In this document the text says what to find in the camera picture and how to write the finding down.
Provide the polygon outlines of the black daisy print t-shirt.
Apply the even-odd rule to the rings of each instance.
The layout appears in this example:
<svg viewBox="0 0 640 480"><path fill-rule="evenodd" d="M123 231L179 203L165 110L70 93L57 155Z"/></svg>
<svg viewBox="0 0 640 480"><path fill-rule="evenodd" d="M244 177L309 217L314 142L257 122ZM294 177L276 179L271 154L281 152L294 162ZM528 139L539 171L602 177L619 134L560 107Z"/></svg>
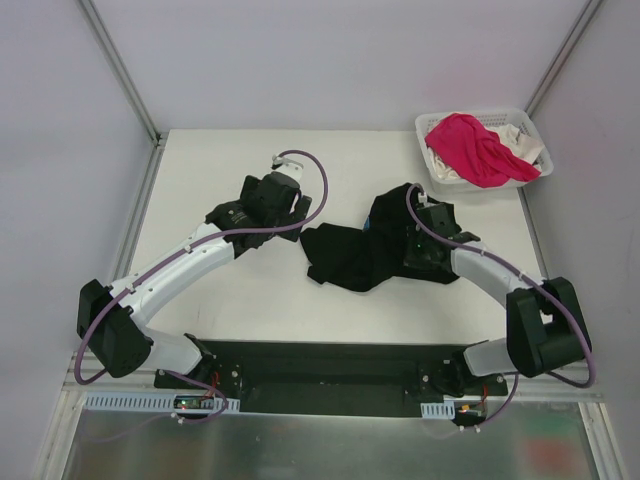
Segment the black daisy print t-shirt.
<svg viewBox="0 0 640 480"><path fill-rule="evenodd" d="M404 263L407 231L416 223L406 206L405 183L377 196L361 229L322 223L300 235L309 262L307 276L318 284L368 292L393 278L451 284L458 276L443 269L420 270Z"/></svg>

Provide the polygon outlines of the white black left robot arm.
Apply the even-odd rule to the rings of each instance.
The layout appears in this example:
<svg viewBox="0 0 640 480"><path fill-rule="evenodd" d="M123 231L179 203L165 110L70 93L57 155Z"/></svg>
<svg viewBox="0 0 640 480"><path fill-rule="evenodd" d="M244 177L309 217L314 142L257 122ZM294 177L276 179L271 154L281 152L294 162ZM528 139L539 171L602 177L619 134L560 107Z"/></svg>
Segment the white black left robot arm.
<svg viewBox="0 0 640 480"><path fill-rule="evenodd" d="M218 205L203 223L155 263L113 282L80 291L78 335L113 378L142 366L175 371L188 388L204 387L213 356L191 334L149 327L170 300L212 270L280 236L296 241L311 199L301 192L302 167L285 162L263 178L248 176L239 199Z"/></svg>

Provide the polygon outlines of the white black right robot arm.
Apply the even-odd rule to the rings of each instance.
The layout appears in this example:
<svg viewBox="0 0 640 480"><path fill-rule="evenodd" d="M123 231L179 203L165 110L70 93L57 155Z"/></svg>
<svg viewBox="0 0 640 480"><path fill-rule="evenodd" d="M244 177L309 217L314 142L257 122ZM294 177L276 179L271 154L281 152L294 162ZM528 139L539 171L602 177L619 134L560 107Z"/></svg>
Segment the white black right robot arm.
<svg viewBox="0 0 640 480"><path fill-rule="evenodd" d="M409 232L408 261L424 270L464 278L497 301L506 313L504 337L456 351L430 380L452 396L473 394L486 378L549 375L587 389L596 380L589 334L574 286L545 279L491 252L462 230L452 206L409 201L416 225Z"/></svg>

